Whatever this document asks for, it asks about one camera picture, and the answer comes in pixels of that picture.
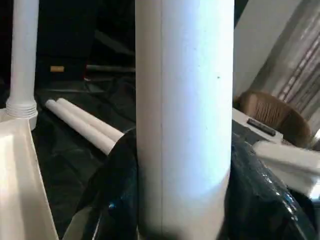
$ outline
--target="shiny black plastic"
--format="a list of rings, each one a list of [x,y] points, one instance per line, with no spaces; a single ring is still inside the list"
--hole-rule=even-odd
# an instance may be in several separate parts
[[[286,186],[233,135],[228,233],[231,240],[316,240],[308,217]]]
[[[135,130],[131,130],[116,143],[107,162],[90,179],[63,240],[136,238],[138,167],[135,142]]]

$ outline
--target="white wall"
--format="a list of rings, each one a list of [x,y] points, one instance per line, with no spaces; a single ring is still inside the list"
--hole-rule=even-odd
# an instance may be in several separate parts
[[[234,30],[233,96],[246,91],[303,0],[250,0]]]

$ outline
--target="white pvc pipe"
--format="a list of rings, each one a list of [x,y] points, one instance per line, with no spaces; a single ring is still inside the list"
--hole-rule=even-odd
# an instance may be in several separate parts
[[[39,0],[13,1],[13,33],[10,97],[6,113],[27,118],[30,128],[37,122],[34,99]]]
[[[45,103],[45,106],[58,118],[68,124],[71,128],[77,131],[106,155],[108,155],[111,149],[114,147],[115,142],[113,140],[99,132],[93,126],[90,126],[88,123],[70,113],[67,109],[56,103],[54,100],[48,100]]]
[[[124,135],[121,131],[115,129],[114,127],[110,126],[104,121],[101,121],[100,119],[89,114],[88,112],[72,104],[71,102],[65,100],[64,98],[59,98],[56,102],[61,106],[63,106],[68,111],[70,111],[72,114],[78,116],[87,124],[91,125],[92,127],[99,130],[101,133],[103,133],[104,135],[108,136],[115,143]]]
[[[138,0],[135,11],[139,230],[216,239],[231,161],[234,1]]]

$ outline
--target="white tube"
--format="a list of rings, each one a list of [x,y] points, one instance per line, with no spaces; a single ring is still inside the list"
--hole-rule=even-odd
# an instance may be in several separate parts
[[[34,98],[39,0],[13,1],[13,34],[10,97],[6,114],[27,118],[30,128],[37,122]]]
[[[104,135],[108,136],[115,143],[124,135],[121,131],[115,129],[114,127],[110,126],[104,121],[101,121],[100,119],[89,114],[88,112],[72,104],[71,102],[65,100],[64,98],[59,98],[56,102],[62,105],[65,109],[70,111],[72,114],[78,116],[87,124],[91,125],[92,127],[99,130],[101,133],[103,133]]]
[[[234,1],[138,0],[135,11],[139,230],[216,239],[231,161]]]
[[[56,103],[54,100],[48,100],[45,106],[53,112],[58,118],[68,124],[71,128],[77,131],[95,147],[100,149],[106,155],[108,155],[111,149],[114,147],[115,142],[109,137],[99,132],[93,126],[90,126],[86,122],[79,119],[77,116],[70,113],[60,104]]]

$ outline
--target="vertical white pipe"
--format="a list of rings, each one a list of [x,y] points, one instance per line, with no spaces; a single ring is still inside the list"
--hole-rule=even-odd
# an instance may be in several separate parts
[[[231,160],[233,0],[138,0],[139,229],[212,240]]]
[[[39,0],[13,1],[13,33],[10,97],[6,113],[27,118],[33,129],[37,121],[34,99]]]

